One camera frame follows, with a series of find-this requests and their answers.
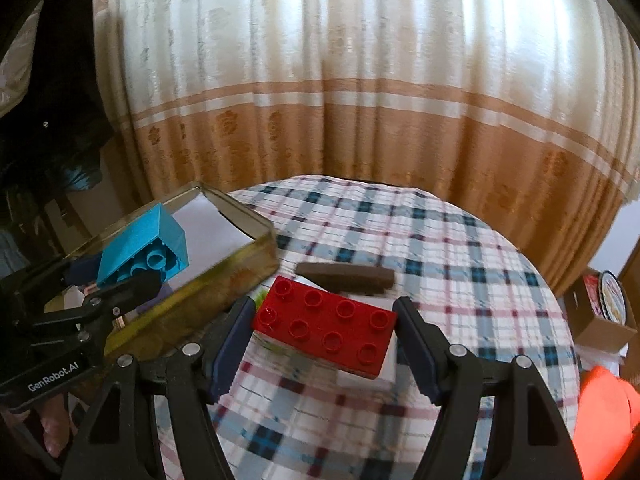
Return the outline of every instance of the metal screw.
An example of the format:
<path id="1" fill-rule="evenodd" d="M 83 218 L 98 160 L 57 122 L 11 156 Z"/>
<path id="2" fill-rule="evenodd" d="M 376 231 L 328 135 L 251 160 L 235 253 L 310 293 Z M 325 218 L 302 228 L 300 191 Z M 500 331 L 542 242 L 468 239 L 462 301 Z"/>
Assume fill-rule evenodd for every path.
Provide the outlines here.
<path id="1" fill-rule="evenodd" d="M 462 345 L 451 345 L 449 347 L 449 352 L 451 355 L 455 355 L 456 357 L 464 357 L 466 355 L 466 348 Z"/>
<path id="2" fill-rule="evenodd" d="M 126 368 L 133 362 L 133 357 L 131 357 L 129 354 L 123 354 L 118 357 L 116 362 L 118 363 L 118 366 L 120 368 Z"/>
<path id="3" fill-rule="evenodd" d="M 185 355 L 196 355 L 200 351 L 198 343 L 187 343 L 182 347 L 182 353 Z"/>
<path id="4" fill-rule="evenodd" d="M 529 359 L 526 355 L 519 355 L 518 357 L 516 357 L 516 364 L 520 368 L 529 368 L 533 364 L 533 362 L 531 362 L 531 359 Z"/>

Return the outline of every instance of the plaid tablecloth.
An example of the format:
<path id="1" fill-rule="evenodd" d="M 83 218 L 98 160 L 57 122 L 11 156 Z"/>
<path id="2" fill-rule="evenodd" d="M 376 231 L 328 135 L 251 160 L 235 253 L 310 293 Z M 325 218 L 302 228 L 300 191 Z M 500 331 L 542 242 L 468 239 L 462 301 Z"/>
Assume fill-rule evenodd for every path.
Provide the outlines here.
<path id="1" fill-rule="evenodd" d="M 233 193 L 276 226 L 282 265 L 302 261 L 381 265 L 396 272 L 390 297 L 409 295 L 425 320 L 479 356 L 530 356 L 573 433 L 578 372 L 562 311 L 536 269 L 504 237 L 418 190 L 300 176 Z M 231 391 L 210 407 L 238 480 L 405 480 L 438 415 L 398 366 L 389 393 L 339 388 L 335 370 L 255 337 Z M 157 399 L 168 478 L 181 478 L 168 410 Z M 484 399 L 465 478 L 482 470 L 492 404 Z"/>

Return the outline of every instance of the blue toy block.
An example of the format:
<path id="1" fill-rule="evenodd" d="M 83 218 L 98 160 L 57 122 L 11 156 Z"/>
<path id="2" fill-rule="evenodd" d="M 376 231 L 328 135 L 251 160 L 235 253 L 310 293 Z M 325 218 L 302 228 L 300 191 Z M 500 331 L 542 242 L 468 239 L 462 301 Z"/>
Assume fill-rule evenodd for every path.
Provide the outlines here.
<path id="1" fill-rule="evenodd" d="M 125 280 L 147 269 L 161 271 L 163 282 L 189 266 L 180 224 L 158 204 L 114 238 L 102 252 L 98 286 Z"/>

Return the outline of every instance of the pink toy piece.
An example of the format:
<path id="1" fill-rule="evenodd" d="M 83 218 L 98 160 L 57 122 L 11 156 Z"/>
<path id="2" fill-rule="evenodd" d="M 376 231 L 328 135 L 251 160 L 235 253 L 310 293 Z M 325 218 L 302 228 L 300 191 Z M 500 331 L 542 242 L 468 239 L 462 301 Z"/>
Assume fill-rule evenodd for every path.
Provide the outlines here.
<path id="1" fill-rule="evenodd" d="M 342 370 L 380 373 L 397 315 L 278 276 L 254 319 L 254 330 Z"/>

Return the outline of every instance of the orange object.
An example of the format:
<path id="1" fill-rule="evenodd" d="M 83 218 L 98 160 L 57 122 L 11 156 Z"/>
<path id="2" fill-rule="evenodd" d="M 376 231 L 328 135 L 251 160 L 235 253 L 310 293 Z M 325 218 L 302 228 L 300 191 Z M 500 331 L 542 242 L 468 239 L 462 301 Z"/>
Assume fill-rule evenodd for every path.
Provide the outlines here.
<path id="1" fill-rule="evenodd" d="M 574 447 L 584 480 L 604 480 L 624 455 L 640 424 L 640 394 L 596 366 L 580 388 Z"/>

